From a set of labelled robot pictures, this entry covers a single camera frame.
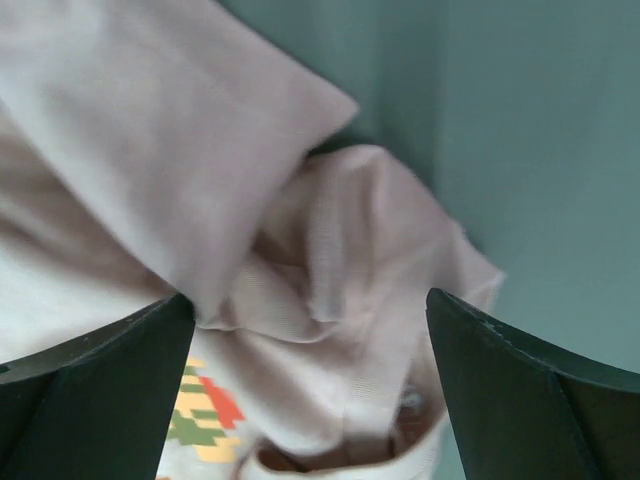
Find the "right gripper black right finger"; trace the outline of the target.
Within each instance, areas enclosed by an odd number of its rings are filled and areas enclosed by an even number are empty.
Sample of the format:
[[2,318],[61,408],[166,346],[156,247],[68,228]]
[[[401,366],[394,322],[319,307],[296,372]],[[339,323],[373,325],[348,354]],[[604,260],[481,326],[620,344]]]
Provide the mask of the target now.
[[467,478],[638,479],[638,374],[440,289],[428,293],[426,316]]

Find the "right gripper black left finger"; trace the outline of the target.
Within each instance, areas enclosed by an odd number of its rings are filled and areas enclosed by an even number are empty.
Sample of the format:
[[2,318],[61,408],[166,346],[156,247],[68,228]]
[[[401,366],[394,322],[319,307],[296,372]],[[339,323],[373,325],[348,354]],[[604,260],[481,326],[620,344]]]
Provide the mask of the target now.
[[2,478],[154,478],[194,327],[175,295],[2,364]]

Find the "pink printed t-shirt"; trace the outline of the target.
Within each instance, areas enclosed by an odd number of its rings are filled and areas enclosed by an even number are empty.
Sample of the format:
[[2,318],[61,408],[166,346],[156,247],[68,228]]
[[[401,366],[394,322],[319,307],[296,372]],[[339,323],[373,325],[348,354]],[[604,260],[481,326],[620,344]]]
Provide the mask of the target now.
[[1,5],[1,356],[174,292],[196,329],[160,479],[430,479],[425,300],[503,276],[356,103],[214,1]]

